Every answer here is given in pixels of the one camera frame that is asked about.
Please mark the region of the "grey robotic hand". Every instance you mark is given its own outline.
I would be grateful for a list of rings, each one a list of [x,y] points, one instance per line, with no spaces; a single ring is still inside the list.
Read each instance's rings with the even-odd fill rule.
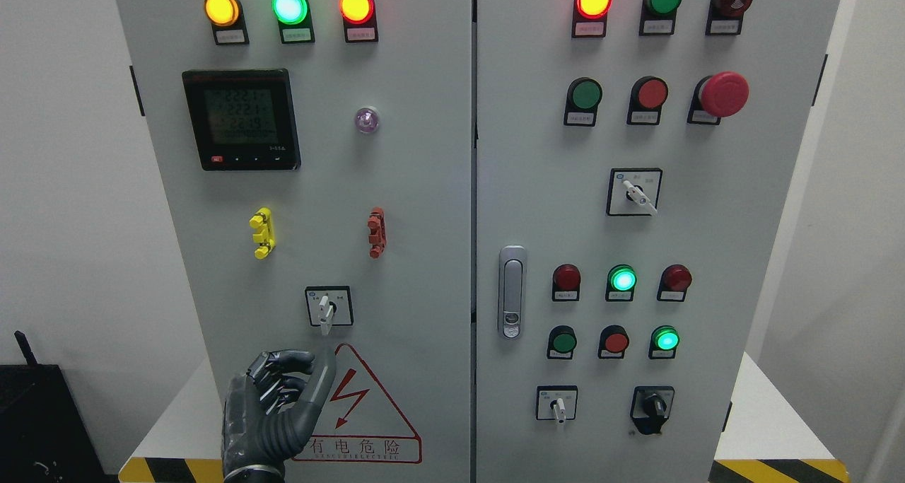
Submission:
[[[280,471],[310,440],[336,375],[336,356],[297,349],[263,351],[230,380],[224,402],[223,478],[242,467]]]

